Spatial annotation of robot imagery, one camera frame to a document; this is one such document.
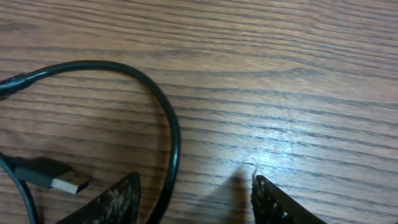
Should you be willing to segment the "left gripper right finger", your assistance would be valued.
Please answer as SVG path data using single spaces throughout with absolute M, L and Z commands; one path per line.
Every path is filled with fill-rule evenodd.
M 263 175 L 252 175 L 255 224 L 326 224 Z

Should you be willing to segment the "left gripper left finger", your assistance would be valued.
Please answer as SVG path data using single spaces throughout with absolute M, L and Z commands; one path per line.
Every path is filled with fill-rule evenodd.
M 130 172 L 57 224 L 135 224 L 139 219 L 140 199 L 140 176 Z

